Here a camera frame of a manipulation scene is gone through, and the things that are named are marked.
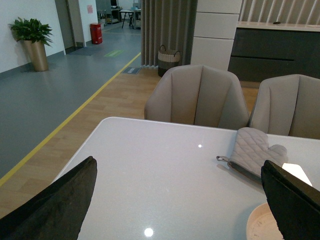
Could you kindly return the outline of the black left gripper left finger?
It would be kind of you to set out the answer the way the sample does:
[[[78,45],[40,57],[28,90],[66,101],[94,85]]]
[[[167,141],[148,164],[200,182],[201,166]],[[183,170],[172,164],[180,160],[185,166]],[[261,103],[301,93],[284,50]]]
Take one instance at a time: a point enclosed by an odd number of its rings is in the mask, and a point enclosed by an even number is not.
[[[76,240],[91,204],[97,161],[89,156],[0,220],[2,240]]]

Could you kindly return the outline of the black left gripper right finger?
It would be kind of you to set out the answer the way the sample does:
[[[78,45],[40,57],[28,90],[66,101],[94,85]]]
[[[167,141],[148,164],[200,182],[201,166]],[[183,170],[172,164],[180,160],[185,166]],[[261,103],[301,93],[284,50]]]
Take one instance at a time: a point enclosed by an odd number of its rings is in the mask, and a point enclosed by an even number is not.
[[[320,238],[320,191],[274,162],[261,167],[267,203],[285,240]]]

